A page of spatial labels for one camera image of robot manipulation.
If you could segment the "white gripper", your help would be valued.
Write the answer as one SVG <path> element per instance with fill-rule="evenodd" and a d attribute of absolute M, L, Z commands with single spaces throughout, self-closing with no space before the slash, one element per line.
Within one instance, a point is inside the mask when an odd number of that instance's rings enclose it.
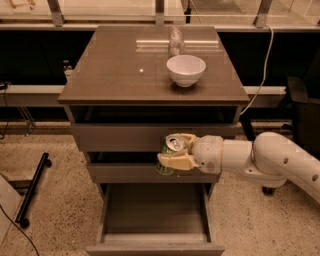
<path fill-rule="evenodd" d="M 159 162 L 168 168 L 188 171 L 197 167 L 201 172 L 207 174 L 219 174 L 221 172 L 221 160 L 224 140 L 220 136 L 206 135 L 198 139 L 194 134 L 175 133 L 169 134 L 178 136 L 185 142 L 185 148 L 176 152 L 187 153 L 180 156 L 159 153 Z"/>

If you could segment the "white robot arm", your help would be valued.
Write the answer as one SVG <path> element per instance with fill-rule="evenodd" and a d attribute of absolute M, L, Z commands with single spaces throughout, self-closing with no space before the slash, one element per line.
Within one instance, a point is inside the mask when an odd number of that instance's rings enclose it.
<path fill-rule="evenodd" d="M 291 181 L 320 202 L 320 160 L 278 133 L 263 132 L 253 141 L 170 134 L 157 158 L 167 173 L 198 169 L 218 175 L 228 171 L 268 188 Z"/>

